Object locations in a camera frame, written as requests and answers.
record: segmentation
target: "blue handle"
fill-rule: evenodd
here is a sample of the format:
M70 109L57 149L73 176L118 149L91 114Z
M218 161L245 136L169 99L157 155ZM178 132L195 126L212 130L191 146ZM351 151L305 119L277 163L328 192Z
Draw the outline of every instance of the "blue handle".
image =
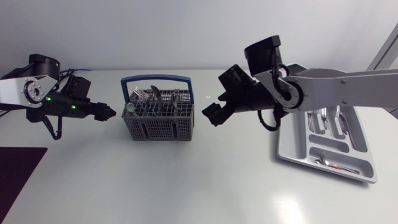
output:
M178 81L178 82L186 82L188 84L188 91L191 98L191 104L193 104L193 92L192 92L192 84L191 78L183 77L180 75L134 75L131 77L122 78L120 82L122 83L122 91L124 96L124 101L126 103L130 102L129 91L127 90L127 83L140 81L140 80L171 80L171 81Z

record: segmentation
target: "white wall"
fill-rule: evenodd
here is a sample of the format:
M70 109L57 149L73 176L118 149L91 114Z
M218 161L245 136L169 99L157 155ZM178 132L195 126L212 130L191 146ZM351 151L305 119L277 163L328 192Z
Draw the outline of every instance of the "white wall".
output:
M394 0L0 0L0 75L34 53L62 68L246 68L244 48L276 34L285 63L364 70L397 8Z

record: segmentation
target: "fork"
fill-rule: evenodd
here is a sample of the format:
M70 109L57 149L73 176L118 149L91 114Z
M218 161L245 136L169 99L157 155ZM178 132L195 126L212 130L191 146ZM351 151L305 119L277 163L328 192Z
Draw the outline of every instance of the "fork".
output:
M135 86L133 91L134 93L137 94L138 98L140 98L142 101L145 102L145 104L148 103L149 95L146 92L144 92L144 90L141 90L138 86Z
M325 125L325 130L326 129L329 130L329 133L332 136L331 130L330 130L330 126L328 124L328 120L327 120L327 117L326 117L326 112L327 112L326 108L322 108L321 109L321 118L322 118L323 124Z

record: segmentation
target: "cutlery tray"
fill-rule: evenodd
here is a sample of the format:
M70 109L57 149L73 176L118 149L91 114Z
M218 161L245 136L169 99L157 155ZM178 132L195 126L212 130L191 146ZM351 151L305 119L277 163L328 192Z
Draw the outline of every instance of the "cutlery tray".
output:
M373 157L361 123L350 106L327 108L326 119L322 118L321 110L312 114L288 114L280 126L278 157L351 179L377 182ZM320 158L359 174L323 165L317 162Z
M127 91L127 83L139 80L172 80L187 82L188 90L160 90L162 96L161 109L154 92L151 89L143 90L149 95L145 102L139 96ZM194 101L190 78L176 75L137 75L121 80L124 95L122 119L134 141L191 141L194 125ZM176 96L176 110L171 96ZM132 103L135 112L128 112L126 106Z

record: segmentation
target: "cable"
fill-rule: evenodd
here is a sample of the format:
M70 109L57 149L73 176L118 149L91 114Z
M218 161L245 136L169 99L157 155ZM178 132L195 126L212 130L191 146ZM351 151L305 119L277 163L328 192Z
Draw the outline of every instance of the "cable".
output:
M77 71L91 71L90 69L84 69L84 68L79 68L79 69L73 69L73 68L69 68L68 70L64 70L62 72L60 72L61 77L60 77L60 82L64 79L66 79L67 77L69 77L70 75L74 74Z
M276 121L275 127L269 126L268 124L265 123L265 121L264 121L263 118L262 118L261 110L258 110L258 111L257 111L257 114L258 114L258 116L259 116L260 123L261 123L268 131L277 131L277 130L279 129L279 126L280 126L280 118L279 118L279 117L276 117L275 114L274 114L274 119L275 119L275 121Z
M91 69L85 69L85 68L73 69L73 68L69 68L68 70L64 70L64 71L62 71L60 73L62 74L62 73L69 72L69 71L74 71L74 72L77 72L77 71L91 71Z
M44 123L45 127L48 129L48 131L50 131L50 134L54 140L59 140L61 138L61 136L62 136L62 117L61 116L58 117L57 134L54 133L54 129L53 129L51 122L47 116L44 118L43 123Z
M282 67L286 71L286 75L289 76L289 69L284 64L279 64L277 59L277 51L274 49L274 66L272 68L272 84L274 85L276 91L285 99L290 100L290 93L284 91L279 83L279 67Z
M0 118L1 118L2 116L4 116L4 115L8 114L9 112L10 112L10 111L2 111L1 114L0 114Z

